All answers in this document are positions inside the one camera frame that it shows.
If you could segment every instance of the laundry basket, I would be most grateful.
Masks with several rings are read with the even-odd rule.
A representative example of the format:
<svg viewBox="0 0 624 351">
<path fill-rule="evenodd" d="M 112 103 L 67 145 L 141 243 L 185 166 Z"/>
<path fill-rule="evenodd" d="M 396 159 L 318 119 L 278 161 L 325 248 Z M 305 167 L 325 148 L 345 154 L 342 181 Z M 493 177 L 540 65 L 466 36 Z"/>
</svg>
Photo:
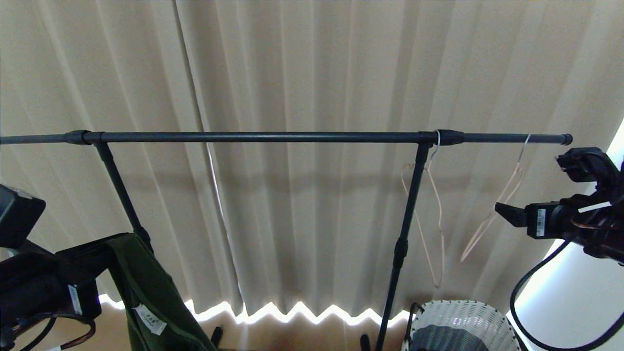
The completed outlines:
<svg viewBox="0 0 624 351">
<path fill-rule="evenodd" d="M 482 302 L 432 301 L 408 324 L 403 351 L 518 351 L 509 320 Z"/>
</svg>

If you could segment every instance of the green garment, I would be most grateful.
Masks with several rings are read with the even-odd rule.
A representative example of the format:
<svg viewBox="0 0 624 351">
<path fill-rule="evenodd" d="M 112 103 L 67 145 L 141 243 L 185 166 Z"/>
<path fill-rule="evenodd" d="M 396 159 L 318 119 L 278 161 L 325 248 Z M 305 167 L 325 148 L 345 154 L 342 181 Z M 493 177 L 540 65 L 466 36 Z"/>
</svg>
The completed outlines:
<svg viewBox="0 0 624 351">
<path fill-rule="evenodd" d="M 126 307 L 132 351 L 217 350 L 184 306 L 171 276 L 136 234 L 128 233 L 106 244 L 117 257 L 109 270 Z M 156 330 L 160 335 L 147 327 L 149 320 L 154 323 L 152 329 L 160 326 Z"/>
</svg>

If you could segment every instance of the curtain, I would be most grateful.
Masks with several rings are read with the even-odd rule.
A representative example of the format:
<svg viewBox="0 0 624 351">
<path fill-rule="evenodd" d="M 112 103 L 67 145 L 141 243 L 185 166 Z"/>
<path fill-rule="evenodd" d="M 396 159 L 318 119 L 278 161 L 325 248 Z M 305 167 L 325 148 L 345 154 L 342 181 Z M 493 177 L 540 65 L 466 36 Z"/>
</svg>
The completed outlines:
<svg viewBox="0 0 624 351">
<path fill-rule="evenodd" d="M 2 135 L 92 131 L 573 134 L 606 149 L 624 111 L 624 3 L 3 1 Z M 269 302 L 381 313 L 416 145 L 111 144 L 158 260 L 198 312 Z M 446 272 L 434 288 L 416 223 L 394 309 L 507 308 L 550 242 L 497 219 L 459 257 L 521 145 L 441 147 Z M 529 145 L 510 204 L 581 188 Z M 30 238 L 61 250 L 130 230 L 93 147 L 2 146 L 2 182 L 47 202 Z M 437 203 L 417 212 L 441 268 Z M 114 299 L 110 278 L 101 293 Z"/>
</svg>

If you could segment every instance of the black metal rod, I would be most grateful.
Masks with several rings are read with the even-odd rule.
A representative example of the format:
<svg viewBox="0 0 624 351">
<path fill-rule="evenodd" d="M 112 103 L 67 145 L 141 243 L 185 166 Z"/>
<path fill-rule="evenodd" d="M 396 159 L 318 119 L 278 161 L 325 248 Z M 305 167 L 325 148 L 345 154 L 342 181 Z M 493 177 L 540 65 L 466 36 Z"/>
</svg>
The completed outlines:
<svg viewBox="0 0 624 351">
<path fill-rule="evenodd" d="M 115 191 L 117 192 L 117 196 L 121 201 L 122 206 L 124 207 L 125 214 L 130 221 L 130 225 L 132 226 L 132 230 L 143 240 L 143 242 L 147 245 L 147 247 L 153 252 L 152 245 L 150 244 L 150 237 L 147 234 L 147 231 L 141 226 L 141 222 L 139 221 L 139 217 L 137 216 L 136 211 L 134 210 L 134 206 L 132 205 L 132 201 L 130 200 L 130 196 L 128 195 L 128 191 L 124 186 L 124 182 L 121 179 L 121 175 L 119 174 L 119 170 L 117 169 L 117 165 L 115 164 L 115 159 L 113 158 L 113 154 L 110 151 L 109 146 L 104 142 L 98 142 L 94 144 L 97 149 L 97 153 L 100 154 L 100 158 L 104 165 L 106 166 L 106 171 L 109 173 L 110 180 L 115 187 Z"/>
<path fill-rule="evenodd" d="M 524 142 L 527 134 L 484 134 L 441 130 L 441 145 L 463 142 Z M 358 142 L 437 144 L 437 132 L 90 132 L 40 136 L 0 137 L 0 144 L 45 144 L 68 142 Z M 564 144 L 570 134 L 531 134 L 530 143 Z"/>
<path fill-rule="evenodd" d="M 414 208 L 416 206 L 416 199 L 418 198 L 418 190 L 421 186 L 422 173 L 424 171 L 425 163 L 427 162 L 427 154 L 429 153 L 430 147 L 431 144 L 418 144 L 418 150 L 416 151 L 414 173 L 412 174 L 412 181 L 409 184 L 409 193 L 407 195 L 407 204 L 405 205 L 405 214 L 403 215 L 401 234 L 399 235 L 399 239 L 394 246 L 394 259 L 392 260 L 392 274 L 390 276 L 390 285 L 388 287 L 388 298 L 386 299 L 384 314 L 381 317 L 379 336 L 377 337 L 377 346 L 375 347 L 376 351 L 381 351 L 384 346 L 386 330 L 388 329 L 388 320 L 390 319 L 392 303 L 394 302 L 394 295 L 399 282 L 399 274 L 401 273 L 403 260 L 407 255 L 407 235 L 409 234 L 409 228 L 412 224 L 412 218 L 414 217 Z"/>
</svg>

